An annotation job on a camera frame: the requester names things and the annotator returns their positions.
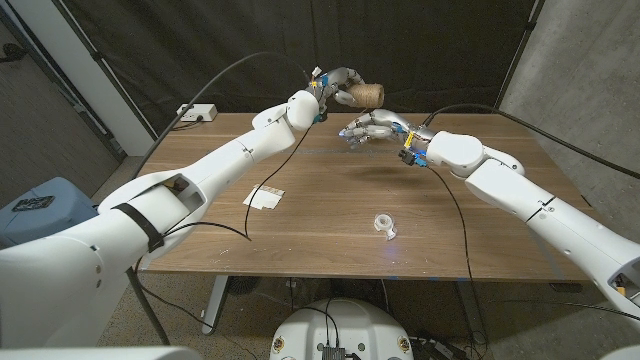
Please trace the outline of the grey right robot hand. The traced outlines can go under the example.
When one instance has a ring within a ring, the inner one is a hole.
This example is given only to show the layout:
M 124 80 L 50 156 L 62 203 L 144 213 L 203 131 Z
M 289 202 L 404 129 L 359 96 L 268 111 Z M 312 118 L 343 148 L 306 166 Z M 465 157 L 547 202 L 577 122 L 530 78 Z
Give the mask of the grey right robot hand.
M 435 132 L 424 125 L 415 125 L 393 111 L 376 109 L 365 113 L 348 123 L 339 136 L 352 147 L 372 140 L 390 140 L 405 149 L 426 151 Z

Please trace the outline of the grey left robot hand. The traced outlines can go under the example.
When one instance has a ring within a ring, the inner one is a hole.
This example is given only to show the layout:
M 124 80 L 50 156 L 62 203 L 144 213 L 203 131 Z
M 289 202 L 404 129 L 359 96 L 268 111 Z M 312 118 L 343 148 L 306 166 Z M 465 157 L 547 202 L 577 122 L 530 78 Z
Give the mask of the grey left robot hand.
M 314 70 L 306 90 L 316 98 L 319 105 L 319 113 L 324 114 L 327 109 L 326 101 L 329 98 L 333 98 L 342 105 L 357 107 L 357 100 L 347 92 L 347 89 L 354 85 L 364 84 L 364 80 L 356 70 L 340 67 L 324 74 Z

